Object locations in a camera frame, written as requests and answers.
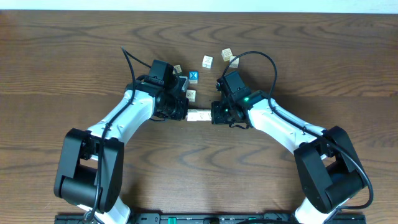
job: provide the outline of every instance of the black camera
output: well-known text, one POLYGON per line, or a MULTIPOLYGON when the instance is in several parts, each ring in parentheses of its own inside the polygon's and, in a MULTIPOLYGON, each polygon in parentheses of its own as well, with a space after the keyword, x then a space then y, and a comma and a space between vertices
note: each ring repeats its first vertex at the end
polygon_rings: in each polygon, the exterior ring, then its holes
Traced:
POLYGON ((216 88, 221 92, 221 101, 211 103, 211 123, 228 124, 246 123, 250 126, 247 115, 252 106, 267 98, 263 91, 255 91, 247 87, 238 71, 233 71, 217 79, 216 88))
MULTIPOLYGON (((147 92, 155 98, 154 116, 162 119, 185 119, 188 113, 188 98, 185 92, 188 87, 188 78, 180 77, 173 65, 160 60, 154 60, 148 75, 138 77, 143 80, 136 84, 137 90, 147 92)), ((126 89, 132 89, 132 83, 126 89)))

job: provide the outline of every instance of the green connector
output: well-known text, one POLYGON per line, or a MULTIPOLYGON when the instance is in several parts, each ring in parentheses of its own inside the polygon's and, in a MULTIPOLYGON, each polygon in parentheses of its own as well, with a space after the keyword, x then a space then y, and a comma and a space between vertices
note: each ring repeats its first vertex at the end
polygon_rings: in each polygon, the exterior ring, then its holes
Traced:
POLYGON ((170 217, 170 218, 167 220, 167 224, 177 224, 177 218, 172 218, 172 217, 170 217))
MULTIPOLYGON (((249 218, 249 220, 254 220, 254 219, 257 219, 257 218, 254 218, 254 217, 249 218)), ((260 224, 260 223, 253 223, 253 224, 260 224)))

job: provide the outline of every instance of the white wooden block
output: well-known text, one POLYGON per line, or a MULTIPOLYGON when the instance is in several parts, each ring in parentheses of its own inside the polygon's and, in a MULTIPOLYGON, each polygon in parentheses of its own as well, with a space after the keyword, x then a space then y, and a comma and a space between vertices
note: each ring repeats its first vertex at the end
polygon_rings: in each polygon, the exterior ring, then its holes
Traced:
MULTIPOLYGON (((229 58, 229 61, 232 61, 232 59, 234 59, 235 56, 231 56, 231 58, 229 58)), ((230 68, 237 68, 239 65, 239 59, 236 59, 234 62, 232 62, 232 64, 229 66, 230 68)))
POLYGON ((201 63, 204 68, 211 68, 211 64, 213 63, 213 57, 206 56, 203 58, 203 62, 201 63))
POLYGON ((229 58, 231 58, 232 55, 231 49, 224 49, 221 51, 221 56, 223 56, 224 62, 229 62, 229 58))
POLYGON ((197 95, 197 92, 195 90, 187 90, 187 98, 189 102, 195 102, 195 97, 197 95))
POLYGON ((176 66, 174 66, 174 68, 176 69, 177 73, 182 73, 181 65, 176 65, 176 66))
POLYGON ((188 109, 187 121, 211 121, 211 111, 188 109))

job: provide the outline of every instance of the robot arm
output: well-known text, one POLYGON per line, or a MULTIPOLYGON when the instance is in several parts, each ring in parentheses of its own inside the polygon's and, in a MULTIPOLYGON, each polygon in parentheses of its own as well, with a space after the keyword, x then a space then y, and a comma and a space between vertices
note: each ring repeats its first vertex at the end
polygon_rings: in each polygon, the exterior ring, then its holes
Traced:
POLYGON ((325 128, 314 126, 281 108, 274 99, 269 99, 268 94, 262 91, 251 93, 237 71, 222 76, 217 82, 216 87, 221 91, 222 99, 211 104, 213 124, 232 126, 235 123, 246 123, 247 128, 264 131, 294 154, 306 196, 294 214, 298 222, 324 223, 336 212, 337 207, 366 186, 357 168, 346 156, 286 119, 343 146, 362 168, 343 129, 335 126, 327 131, 325 128), (336 162, 325 167, 322 159, 326 157, 336 157, 336 162))
POLYGON ((181 93, 186 91, 188 80, 175 77, 172 72, 172 65, 154 60, 149 75, 139 78, 143 82, 128 84, 121 102, 104 119, 86 131, 73 128, 68 132, 55 179, 54 194, 57 197, 86 211, 92 210, 99 172, 80 164, 80 160, 98 160, 101 137, 108 124, 95 217, 103 223, 127 223, 130 209, 119 198, 124 145, 151 116, 181 120, 187 115, 188 99, 181 93))

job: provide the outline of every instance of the small cube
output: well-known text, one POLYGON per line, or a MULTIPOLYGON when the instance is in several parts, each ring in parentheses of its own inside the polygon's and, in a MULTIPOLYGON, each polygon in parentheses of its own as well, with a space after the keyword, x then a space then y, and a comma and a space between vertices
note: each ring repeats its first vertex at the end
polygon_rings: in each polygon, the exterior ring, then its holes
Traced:
MULTIPOLYGON (((229 59, 229 61, 232 61, 232 59, 234 59, 235 56, 231 56, 231 58, 229 59)), ((239 65, 239 58, 237 58, 234 62, 232 62, 232 64, 229 66, 230 68, 237 68, 239 65)))
POLYGON ((211 68, 211 64, 213 63, 213 57, 206 56, 203 58, 202 67, 211 68))
POLYGON ((174 66, 174 68, 176 69, 178 75, 181 76, 182 75, 181 65, 176 65, 174 66))
POLYGON ((188 109, 187 121, 211 121, 211 111, 188 109))
POLYGON ((197 71, 189 72, 189 83, 197 84, 199 79, 199 73, 197 71))
POLYGON ((232 55, 231 49, 224 49, 221 51, 221 56, 223 56, 224 62, 229 62, 229 58, 231 58, 232 55))
POLYGON ((197 92, 195 90, 187 90, 187 98, 189 102, 195 102, 195 97, 197 95, 197 92))

